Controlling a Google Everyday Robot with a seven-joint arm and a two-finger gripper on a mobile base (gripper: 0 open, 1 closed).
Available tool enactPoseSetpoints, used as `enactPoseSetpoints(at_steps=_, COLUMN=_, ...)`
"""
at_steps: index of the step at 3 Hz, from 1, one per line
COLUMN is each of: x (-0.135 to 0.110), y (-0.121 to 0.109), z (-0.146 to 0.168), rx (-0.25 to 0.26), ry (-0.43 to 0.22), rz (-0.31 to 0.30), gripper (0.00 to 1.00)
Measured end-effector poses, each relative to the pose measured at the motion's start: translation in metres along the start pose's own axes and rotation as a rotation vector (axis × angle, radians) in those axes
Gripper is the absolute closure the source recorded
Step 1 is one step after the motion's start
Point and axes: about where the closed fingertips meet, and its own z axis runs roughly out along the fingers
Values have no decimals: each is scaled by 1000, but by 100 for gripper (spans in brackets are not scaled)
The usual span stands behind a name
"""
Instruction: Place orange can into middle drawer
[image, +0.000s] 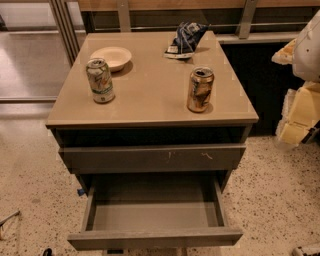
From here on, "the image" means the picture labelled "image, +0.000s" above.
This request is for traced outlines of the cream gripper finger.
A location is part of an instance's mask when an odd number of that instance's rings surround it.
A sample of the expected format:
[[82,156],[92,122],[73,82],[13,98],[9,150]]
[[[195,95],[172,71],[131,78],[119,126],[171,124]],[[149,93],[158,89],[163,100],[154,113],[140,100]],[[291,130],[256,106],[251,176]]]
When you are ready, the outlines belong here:
[[295,44],[296,40],[291,40],[272,56],[271,61],[281,65],[291,64],[293,60]]
[[298,90],[289,89],[281,115],[276,129],[277,144],[280,147],[298,146],[320,120],[320,84],[305,82]]

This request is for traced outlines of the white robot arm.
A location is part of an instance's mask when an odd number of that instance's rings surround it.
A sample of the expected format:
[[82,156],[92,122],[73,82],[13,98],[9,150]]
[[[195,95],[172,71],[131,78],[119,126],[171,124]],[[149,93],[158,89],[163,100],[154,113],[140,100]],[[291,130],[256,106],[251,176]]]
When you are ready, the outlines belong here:
[[320,122],[320,11],[305,28],[271,60],[292,66],[293,75],[304,84],[289,89],[282,107],[282,119],[276,129],[276,143],[282,149],[292,149],[307,143],[319,132]]

